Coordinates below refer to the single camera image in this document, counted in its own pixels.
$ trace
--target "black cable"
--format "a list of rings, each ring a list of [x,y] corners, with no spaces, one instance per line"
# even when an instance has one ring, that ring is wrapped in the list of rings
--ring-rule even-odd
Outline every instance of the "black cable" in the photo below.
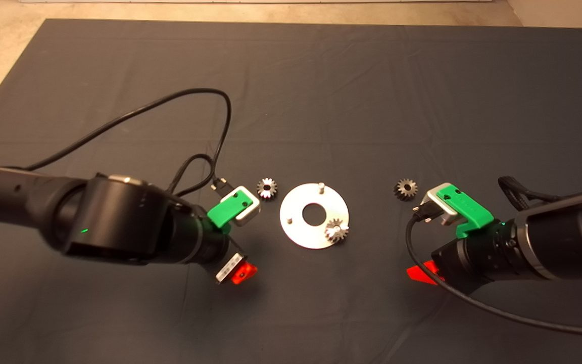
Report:
[[[511,205],[513,205],[513,207],[515,207],[515,209],[519,211],[526,210],[529,208],[529,205],[524,200],[524,198],[522,198],[522,196],[526,197],[527,200],[530,201],[541,200],[543,202],[555,202],[563,200],[563,197],[561,196],[548,195],[531,191],[510,175],[498,178],[497,182],[498,185],[500,186],[500,189],[503,191],[504,195],[506,195],[506,198],[509,200]]]
[[[174,175],[174,178],[172,179],[172,182],[170,182],[169,187],[166,191],[168,191],[171,194],[175,194],[174,189],[176,188],[176,185],[180,182],[181,177],[183,177],[183,174],[185,173],[185,170],[187,169],[187,167],[190,166],[190,164],[192,162],[194,162],[194,160],[196,160],[196,159],[203,159],[204,161],[207,161],[208,164],[210,164],[211,166],[213,164],[213,159],[210,157],[210,155],[203,154],[203,153],[194,154],[193,156],[188,158],[183,164],[181,164],[181,167],[178,169],[178,171],[176,171],[176,174]],[[208,183],[206,181],[206,179],[208,177],[213,177],[213,174],[208,174],[208,176],[206,176],[206,178],[203,179],[198,184],[190,187],[189,189],[185,189],[184,191],[181,191],[180,193],[176,193],[176,195],[183,196],[184,194],[191,193],[192,191],[196,191],[196,189],[200,189],[201,187],[205,186]]]
[[[58,151],[57,153],[55,153],[47,158],[42,159],[41,161],[39,161],[37,163],[31,164],[30,166],[28,166],[24,169],[25,170],[36,170],[38,168],[42,168],[44,166],[47,166],[48,164],[51,164],[59,159],[62,159],[66,155],[70,154],[71,152],[74,152],[78,148],[80,148],[83,145],[87,144],[88,142],[92,141],[100,134],[106,132],[107,130],[111,129],[112,127],[115,127],[118,124],[121,124],[124,121],[129,120],[132,117],[138,116],[142,113],[145,113],[146,111],[152,110],[153,108],[156,108],[157,106],[161,106],[162,104],[164,104],[166,102],[172,101],[174,99],[178,99],[179,97],[184,97],[187,95],[194,95],[194,94],[215,94],[215,95],[219,95],[219,96],[223,97],[224,101],[226,102],[226,122],[224,124],[224,130],[222,131],[221,137],[219,138],[219,143],[217,145],[217,149],[215,150],[215,154],[212,157],[210,157],[210,155],[207,155],[207,154],[195,154],[195,155],[193,155],[192,157],[190,157],[189,159],[187,159],[183,163],[183,165],[180,167],[180,169],[176,173],[174,180],[172,180],[172,183],[170,184],[171,193],[173,193],[174,188],[176,188],[176,185],[181,180],[181,177],[183,176],[183,173],[185,172],[185,169],[187,168],[187,166],[189,166],[190,163],[192,161],[194,161],[195,159],[204,159],[204,160],[208,161],[208,163],[210,164],[210,173],[208,173],[208,175],[200,183],[198,183],[192,187],[189,187],[189,188],[185,189],[184,191],[180,191],[176,195],[183,196],[184,194],[189,194],[193,191],[201,189],[203,186],[207,185],[208,182],[210,182],[212,179],[216,179],[215,167],[217,166],[217,158],[219,157],[219,153],[221,152],[221,148],[224,145],[224,140],[226,139],[226,134],[228,133],[228,127],[230,125],[230,118],[231,118],[231,114],[232,114],[232,107],[231,107],[230,98],[228,97],[228,95],[225,92],[223,92],[222,90],[211,89],[211,88],[185,89],[185,90],[180,90],[179,92],[175,92],[175,93],[172,93],[170,95],[161,97],[160,99],[152,101],[149,104],[141,106],[138,109],[129,111],[129,113],[126,113],[125,115],[122,115],[120,117],[117,117],[117,118],[109,121],[109,122],[106,122],[104,125],[100,126],[98,129],[91,131],[89,134],[86,134],[85,136],[78,139],[76,142],[72,143],[68,147]]]
[[[416,265],[418,265],[418,267],[421,268],[421,270],[428,277],[430,277],[430,279],[435,281],[435,283],[437,283],[439,285],[439,287],[443,288],[448,293],[451,293],[452,295],[459,298],[460,300],[463,300],[467,304],[471,304],[471,306],[475,306],[476,308],[483,309],[483,311],[487,311],[488,313],[492,313],[492,314],[500,316],[504,319],[511,320],[511,321],[516,322],[516,323],[529,325],[532,327],[538,327],[540,329],[552,330],[552,331],[557,331],[557,332],[564,332],[566,334],[582,335],[582,327],[564,325],[564,324],[559,324],[559,323],[551,323],[548,321],[536,320],[535,318],[532,319],[529,317],[516,315],[514,313],[510,313],[507,311],[502,311],[499,308],[495,308],[493,306],[490,306],[489,304],[485,304],[485,303],[480,302],[474,298],[471,298],[469,295],[466,295],[466,294],[456,290],[455,288],[453,288],[453,286],[444,282],[436,274],[431,272],[430,269],[427,269],[427,267],[425,267],[425,265],[423,265],[423,263],[418,258],[418,256],[416,256],[416,253],[414,253],[414,246],[413,246],[413,242],[412,242],[412,230],[413,230],[414,224],[417,221],[418,221],[418,217],[414,216],[410,219],[410,221],[408,222],[408,224],[406,226],[406,246],[407,246],[408,254],[410,254],[410,257],[412,258],[414,263],[416,263]]]

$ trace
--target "white label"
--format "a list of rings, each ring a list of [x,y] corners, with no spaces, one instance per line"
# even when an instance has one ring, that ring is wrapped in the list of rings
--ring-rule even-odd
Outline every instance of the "white label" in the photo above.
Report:
[[[228,261],[228,263],[226,263],[226,265],[224,265],[224,268],[222,268],[217,275],[215,275],[215,278],[217,279],[217,281],[219,281],[219,283],[222,283],[224,281],[224,279],[226,279],[226,277],[230,274],[230,272],[233,271],[233,268],[235,268],[244,258],[244,256],[242,256],[239,253],[235,253],[235,255]]]

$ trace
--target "metal gear teeth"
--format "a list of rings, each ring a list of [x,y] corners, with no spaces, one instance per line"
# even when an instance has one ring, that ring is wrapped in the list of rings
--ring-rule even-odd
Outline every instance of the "metal gear teeth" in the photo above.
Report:
[[[411,179],[404,178],[395,185],[395,196],[401,201],[410,201],[416,196],[419,186]]]
[[[327,223],[325,227],[325,237],[333,243],[339,242],[340,240],[347,237],[349,232],[349,226],[343,225],[341,219],[333,219]]]
[[[271,200],[275,194],[277,194],[277,183],[272,178],[263,178],[257,183],[257,195],[262,200]]]

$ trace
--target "green 3d-printed part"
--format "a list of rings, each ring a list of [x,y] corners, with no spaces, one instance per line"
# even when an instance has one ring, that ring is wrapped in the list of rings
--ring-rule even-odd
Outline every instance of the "green 3d-printed part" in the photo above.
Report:
[[[213,207],[208,211],[208,218],[212,221],[218,228],[224,229],[224,226],[229,221],[234,219],[243,210],[253,204],[253,201],[242,191],[237,191],[226,200],[219,203],[219,205]]]
[[[458,239],[468,237],[469,231],[481,229],[494,220],[489,210],[483,208],[482,205],[476,203],[475,200],[454,185],[437,191],[437,197],[441,198],[451,209],[457,211],[467,220],[467,222],[457,226],[456,234]]]

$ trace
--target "red tag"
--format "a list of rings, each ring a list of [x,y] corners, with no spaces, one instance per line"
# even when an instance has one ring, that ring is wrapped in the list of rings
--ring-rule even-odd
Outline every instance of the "red tag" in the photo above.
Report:
[[[427,262],[424,262],[423,265],[425,265],[425,267],[427,267],[429,271],[439,276],[439,268],[434,264],[434,261],[428,260]],[[408,273],[410,279],[412,279],[413,281],[434,284],[435,286],[437,285],[437,283],[430,279],[430,277],[428,277],[425,274],[425,272],[422,271],[421,268],[419,268],[418,265],[414,265],[406,269],[406,272]],[[442,281],[445,281],[444,277],[439,276],[439,278],[441,278]]]
[[[230,278],[234,284],[240,284],[257,273],[257,267],[243,260],[235,269],[233,276]]]

